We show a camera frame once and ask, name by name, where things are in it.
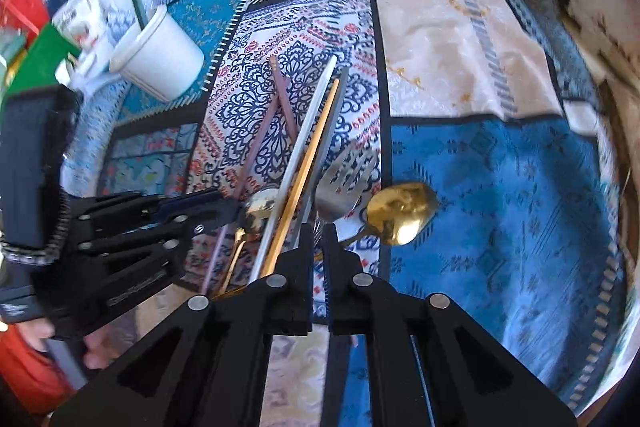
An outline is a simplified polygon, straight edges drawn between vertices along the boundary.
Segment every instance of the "white chopstick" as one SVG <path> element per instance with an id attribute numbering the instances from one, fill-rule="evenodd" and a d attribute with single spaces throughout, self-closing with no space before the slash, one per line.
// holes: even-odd
<path id="1" fill-rule="evenodd" d="M 314 92 L 314 95 L 311 98 L 309 109 L 306 112 L 305 120 L 302 122 L 302 125 L 300 126 L 298 139 L 296 140 L 296 143 L 293 146 L 293 151 L 291 152 L 291 158 L 289 158 L 289 164 L 287 165 L 287 168 L 284 171 L 284 176 L 282 178 L 282 182 L 280 183 L 280 190 L 278 190 L 276 201 L 273 204 L 273 209 L 271 210 L 271 216 L 269 216 L 269 220 L 267 221 L 267 226 L 265 227 L 264 232 L 262 233 L 262 240 L 260 241 L 258 254 L 255 257 L 254 267 L 251 270 L 249 283 L 252 283 L 256 279 L 258 279 L 258 277 L 260 277 L 260 270 L 262 269 L 264 258 L 267 255 L 269 246 L 271 245 L 271 239 L 273 238 L 273 234 L 275 233 L 276 225 L 280 219 L 282 211 L 284 210 L 284 206 L 287 203 L 287 195 L 289 193 L 289 188 L 291 186 L 291 183 L 293 182 L 293 177 L 296 175 L 296 171 L 298 170 L 298 164 L 300 163 L 302 155 L 305 152 L 306 140 L 309 138 L 309 135 L 311 134 L 311 128 L 313 127 L 314 122 L 316 121 L 316 115 L 318 114 L 318 110 L 320 109 L 322 100 L 324 100 L 324 93 L 326 91 L 327 86 L 329 85 L 329 81 L 331 80 L 331 75 L 334 73 L 334 69 L 337 61 L 338 61 L 337 57 L 335 57 L 335 55 L 332 55 L 331 58 L 329 58 L 329 62 L 324 68 L 324 71 L 322 71 L 320 78 L 318 78 L 318 85 L 316 86 L 316 91 Z"/>

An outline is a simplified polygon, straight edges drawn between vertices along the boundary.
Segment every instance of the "spoon handle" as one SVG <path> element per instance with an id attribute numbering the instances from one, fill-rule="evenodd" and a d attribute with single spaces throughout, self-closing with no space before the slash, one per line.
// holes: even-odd
<path id="1" fill-rule="evenodd" d="M 226 288 L 229 286 L 229 282 L 231 281 L 231 276 L 234 273 L 234 268 L 236 267 L 236 263 L 238 262 L 238 258 L 240 257 L 240 252 L 242 251 L 242 247 L 246 243 L 246 234 L 243 229 L 236 230 L 236 240 L 234 241 L 234 249 L 231 254 L 231 262 L 229 263 L 229 268 L 226 270 L 226 277 L 222 286 L 220 286 L 220 290 L 218 295 L 226 292 Z"/>
<path id="2" fill-rule="evenodd" d="M 372 235 L 372 233 L 369 230 L 369 227 L 365 225 L 360 230 L 358 230 L 358 233 L 356 235 L 352 235 L 348 239 L 343 239 L 342 241 L 338 241 L 338 245 L 340 245 L 341 247 L 348 247 L 351 243 L 355 243 L 359 239 L 362 239 L 363 237 L 367 237 L 367 235 Z"/>

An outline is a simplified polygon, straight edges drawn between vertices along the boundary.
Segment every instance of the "red object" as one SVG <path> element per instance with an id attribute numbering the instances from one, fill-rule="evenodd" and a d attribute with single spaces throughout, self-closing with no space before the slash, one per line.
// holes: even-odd
<path id="1" fill-rule="evenodd" d="M 33 415 L 50 413 L 74 393 L 53 361 L 28 346 L 15 326 L 0 335 L 0 375 Z"/>
<path id="2" fill-rule="evenodd" d="M 0 26 L 23 30 L 28 45 L 49 20 L 47 7 L 42 0 L 0 0 Z"/>

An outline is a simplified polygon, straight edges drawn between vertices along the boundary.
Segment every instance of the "person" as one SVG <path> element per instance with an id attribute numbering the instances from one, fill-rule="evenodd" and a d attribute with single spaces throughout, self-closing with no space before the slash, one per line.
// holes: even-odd
<path id="1" fill-rule="evenodd" d="M 23 407 L 38 422 L 74 393 L 60 369 L 47 354 L 44 339 L 55 329 L 47 319 L 9 325 L 0 333 L 0 377 Z M 109 326 L 84 338 L 83 362 L 89 369 L 104 369 L 117 356 L 109 339 Z"/>

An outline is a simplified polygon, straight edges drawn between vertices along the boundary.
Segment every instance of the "red plastic container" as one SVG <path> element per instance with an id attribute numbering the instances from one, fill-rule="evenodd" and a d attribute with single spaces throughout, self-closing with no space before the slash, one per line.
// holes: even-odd
<path id="1" fill-rule="evenodd" d="M 48 22 L 42 0 L 0 0 L 0 26 L 22 30 L 29 45 Z"/>

